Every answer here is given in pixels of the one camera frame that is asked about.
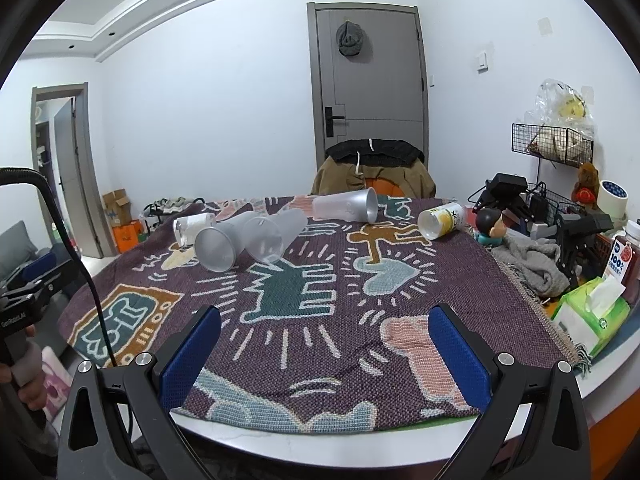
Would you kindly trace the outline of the person's left hand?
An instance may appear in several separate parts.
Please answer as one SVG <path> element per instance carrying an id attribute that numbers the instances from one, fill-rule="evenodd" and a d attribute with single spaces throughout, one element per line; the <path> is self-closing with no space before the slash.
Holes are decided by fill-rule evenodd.
<path id="1" fill-rule="evenodd" d="M 15 380 L 17 385 L 20 386 L 17 391 L 18 398 L 32 411 L 44 408 L 48 397 L 47 389 L 44 386 L 41 349 L 32 340 L 35 333 L 35 326 L 26 327 L 26 354 L 14 365 L 0 364 L 2 385 L 10 384 L 12 380 Z"/>

